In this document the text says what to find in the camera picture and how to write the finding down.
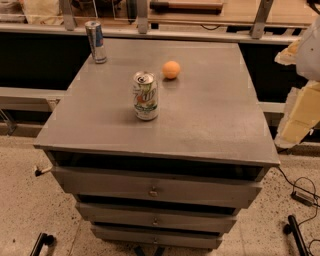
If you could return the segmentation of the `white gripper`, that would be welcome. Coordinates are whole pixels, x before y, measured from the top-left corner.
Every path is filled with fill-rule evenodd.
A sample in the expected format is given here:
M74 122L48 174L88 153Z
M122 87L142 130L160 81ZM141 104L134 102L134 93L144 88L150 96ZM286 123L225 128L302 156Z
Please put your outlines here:
M292 148L320 122L320 16L301 40L279 52L274 61L285 66L296 64L297 73L310 80L289 92L274 139L277 147Z

